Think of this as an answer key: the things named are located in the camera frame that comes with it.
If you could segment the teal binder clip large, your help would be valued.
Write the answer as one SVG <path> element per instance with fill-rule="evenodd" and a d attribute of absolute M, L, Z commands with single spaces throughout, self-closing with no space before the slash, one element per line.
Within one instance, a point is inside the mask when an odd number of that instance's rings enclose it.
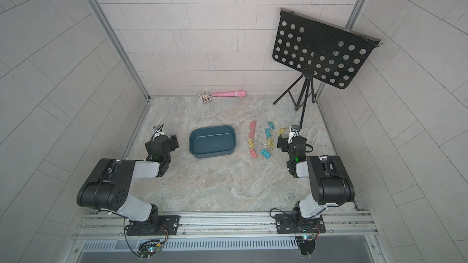
<path fill-rule="evenodd" d="M 266 159 L 271 157 L 271 149 L 262 149 L 260 152 Z"/>

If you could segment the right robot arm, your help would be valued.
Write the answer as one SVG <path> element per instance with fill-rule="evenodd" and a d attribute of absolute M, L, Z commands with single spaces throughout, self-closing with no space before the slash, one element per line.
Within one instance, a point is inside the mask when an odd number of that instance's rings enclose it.
<path fill-rule="evenodd" d="M 308 196 L 293 208 L 295 222 L 317 219 L 327 208 L 354 200 L 353 184 L 339 156 L 311 156 L 313 147 L 302 136 L 291 139 L 279 136 L 277 147 L 289 156 L 286 162 L 289 174 L 308 179 L 310 185 Z"/>

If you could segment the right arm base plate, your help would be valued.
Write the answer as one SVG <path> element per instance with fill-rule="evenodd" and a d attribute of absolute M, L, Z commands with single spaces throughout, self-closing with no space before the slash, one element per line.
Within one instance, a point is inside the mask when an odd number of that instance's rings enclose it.
<path fill-rule="evenodd" d="M 326 232 L 322 216 L 319 218 L 304 219 L 295 218 L 293 214 L 274 214 L 275 226 L 279 234 L 313 233 L 323 234 Z"/>

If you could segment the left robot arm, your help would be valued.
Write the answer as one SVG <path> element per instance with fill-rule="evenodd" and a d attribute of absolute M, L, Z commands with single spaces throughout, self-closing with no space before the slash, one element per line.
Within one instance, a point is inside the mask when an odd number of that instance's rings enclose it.
<path fill-rule="evenodd" d="M 129 236 L 169 233 L 155 204 L 144 202 L 130 193 L 134 180 L 160 178 L 171 162 L 171 152 L 179 147 L 177 136 L 154 135 L 145 144 L 145 160 L 102 158 L 77 194 L 80 207 L 108 211 L 129 221 Z"/>

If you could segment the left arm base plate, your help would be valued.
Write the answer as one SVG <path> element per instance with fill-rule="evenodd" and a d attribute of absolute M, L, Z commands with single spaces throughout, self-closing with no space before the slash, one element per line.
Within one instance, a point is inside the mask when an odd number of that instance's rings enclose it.
<path fill-rule="evenodd" d="M 174 236 L 177 234 L 180 216 L 158 216 L 150 217 L 145 222 L 130 221 L 124 227 L 128 236 Z"/>

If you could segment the teal plastic storage box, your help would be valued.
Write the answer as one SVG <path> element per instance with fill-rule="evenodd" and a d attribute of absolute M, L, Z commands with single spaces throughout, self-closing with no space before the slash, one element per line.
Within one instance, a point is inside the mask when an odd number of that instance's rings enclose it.
<path fill-rule="evenodd" d="M 189 151 L 195 158 L 231 155 L 235 149 L 236 133 L 230 125 L 203 127 L 190 133 Z"/>

